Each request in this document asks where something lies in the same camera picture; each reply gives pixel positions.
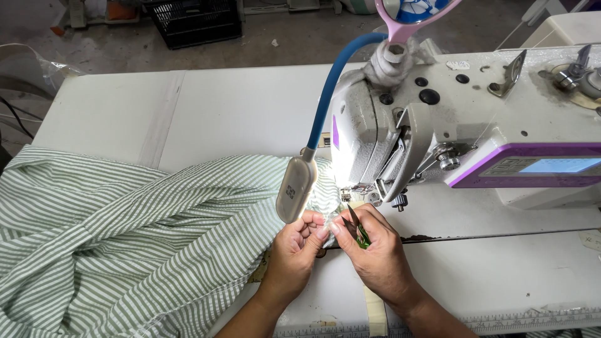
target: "right hand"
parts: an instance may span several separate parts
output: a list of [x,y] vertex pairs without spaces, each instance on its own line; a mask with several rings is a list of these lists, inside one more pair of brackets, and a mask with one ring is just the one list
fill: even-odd
[[348,210],[334,218],[330,229],[340,247],[349,255],[361,280],[401,317],[409,316],[425,291],[414,279],[398,233],[369,203],[353,209],[370,238],[367,249],[359,247],[344,226],[342,217],[351,220]]

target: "paper tag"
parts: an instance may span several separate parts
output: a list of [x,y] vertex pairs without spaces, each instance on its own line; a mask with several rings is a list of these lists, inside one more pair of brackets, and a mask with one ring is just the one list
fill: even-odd
[[601,236],[584,231],[578,231],[578,236],[585,247],[601,251]]
[[468,70],[469,63],[467,61],[447,61],[447,67],[451,70]]

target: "white sewing machine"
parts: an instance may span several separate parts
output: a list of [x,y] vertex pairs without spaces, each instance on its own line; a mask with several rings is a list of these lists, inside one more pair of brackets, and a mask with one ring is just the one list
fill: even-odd
[[331,105],[344,199],[403,210],[412,186],[445,183],[495,188],[521,209],[601,203],[601,46],[589,49],[573,91],[556,77],[578,64],[575,48],[440,55],[390,94],[353,84]]

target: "white table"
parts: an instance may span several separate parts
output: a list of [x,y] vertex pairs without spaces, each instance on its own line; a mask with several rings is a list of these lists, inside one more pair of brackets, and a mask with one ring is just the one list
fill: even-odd
[[[152,143],[158,145],[150,147],[158,154],[155,166],[167,172],[234,154],[296,155],[308,139],[329,68],[66,79],[33,144],[138,164],[148,162]],[[156,123],[161,120],[167,123]],[[575,232],[599,226],[596,208],[517,210],[504,207],[494,190],[446,185],[416,186],[408,196],[402,214],[388,204],[380,207],[401,236],[470,238],[405,245],[417,280],[457,317],[601,306],[599,252],[583,247]],[[365,323],[361,285],[346,255],[329,251],[278,327],[291,330],[323,316],[345,325]],[[216,329],[255,290],[249,284]]]

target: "floor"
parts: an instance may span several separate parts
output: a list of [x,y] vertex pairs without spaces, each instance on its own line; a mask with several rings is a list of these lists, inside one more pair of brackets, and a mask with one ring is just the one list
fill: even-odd
[[[463,0],[416,37],[431,37],[450,53],[492,51],[533,2]],[[246,17],[242,38],[170,51],[148,19],[134,25],[70,29],[58,37],[48,28],[61,6],[57,0],[0,0],[0,6],[0,45],[27,44],[47,60],[67,62],[89,74],[332,63],[351,39],[383,25],[377,14],[360,16],[346,10],[341,15],[335,15],[331,9],[259,14]],[[519,29],[504,47],[519,47],[533,31],[529,27]],[[279,46],[271,44],[273,39]],[[369,52],[360,52],[352,61],[364,61],[369,56]],[[51,105],[18,93],[0,91],[0,95],[41,116]],[[10,112],[2,106],[0,114]],[[23,123],[33,134],[40,125],[27,120]],[[0,124],[0,131],[2,145],[12,155],[31,142],[4,124]]]

